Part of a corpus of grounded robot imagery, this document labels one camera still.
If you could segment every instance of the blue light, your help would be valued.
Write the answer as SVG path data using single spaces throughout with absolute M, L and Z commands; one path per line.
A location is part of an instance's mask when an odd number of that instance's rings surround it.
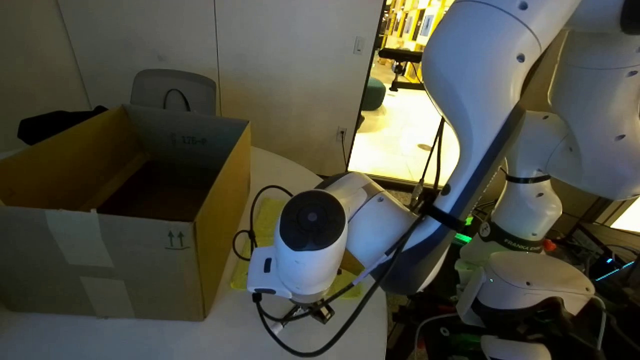
M 596 281 L 600 281 L 600 280 L 604 279 L 605 277 L 608 277 L 608 276 L 610 276 L 610 275 L 612 275 L 612 274 L 615 274 L 616 272 L 619 272 L 620 270 L 622 270 L 622 269 L 624 269 L 624 268 L 626 268 L 626 267 L 630 266 L 630 265 L 631 265 L 631 264 L 633 264 L 633 263 L 635 263 L 635 261 L 631 261 L 630 263 L 627 263 L 625 266 L 623 266 L 623 267 L 621 267 L 621 268 L 619 268 L 619 269 L 615 269 L 615 270 L 613 270 L 612 272 L 610 272 L 610 273 L 608 273 L 608 274 L 606 274 L 606 275 L 603 275 L 603 276 L 601 276 L 601 277 L 597 278 L 597 279 L 596 279 Z

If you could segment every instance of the light switch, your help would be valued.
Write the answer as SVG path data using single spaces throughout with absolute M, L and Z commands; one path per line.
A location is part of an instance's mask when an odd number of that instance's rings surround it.
M 353 46 L 353 53 L 356 55 L 362 55 L 364 49 L 364 37 L 356 37 L 356 44 Z

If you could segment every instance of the doorway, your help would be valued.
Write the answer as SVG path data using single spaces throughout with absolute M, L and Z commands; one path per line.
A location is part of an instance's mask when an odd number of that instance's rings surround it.
M 433 30 L 453 0 L 387 0 L 378 46 L 372 61 L 349 170 L 400 183 L 416 183 L 422 176 L 441 115 L 423 86 L 419 59 L 394 61 L 380 49 L 405 49 L 421 54 Z M 414 84 L 414 90 L 395 88 L 394 80 Z M 444 127 L 440 184 L 446 183 L 460 150 L 453 130 Z M 425 184 L 433 183 L 429 166 Z

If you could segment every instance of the red component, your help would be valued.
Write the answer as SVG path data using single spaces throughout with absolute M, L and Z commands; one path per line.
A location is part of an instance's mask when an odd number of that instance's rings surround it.
M 542 243 L 542 246 L 545 248 L 546 252 L 552 252 L 557 247 L 557 245 L 553 241 L 551 241 L 551 239 L 545 239 L 545 241 Z

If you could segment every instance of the table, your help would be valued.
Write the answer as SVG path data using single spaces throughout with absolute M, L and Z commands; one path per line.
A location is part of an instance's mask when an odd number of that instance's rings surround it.
M 240 223 L 248 228 L 251 200 L 263 186 L 278 184 L 293 193 L 320 182 L 311 171 L 268 151 L 252 148 L 251 192 Z M 266 196 L 287 196 L 268 190 Z M 203 322 L 97 319 L 90 316 L 12 313 L 0 308 L 3 359 L 297 359 L 265 332 L 248 292 L 230 288 L 236 264 L 230 253 L 209 316 Z M 373 283 L 364 281 L 365 289 Z M 305 318 L 288 324 L 279 337 L 300 351 L 324 345 L 342 326 L 360 299 L 336 300 L 328 324 Z M 284 315 L 288 300 L 264 296 L 264 308 Z M 349 331 L 319 359 L 382 359 L 387 346 L 387 303 L 378 289 Z

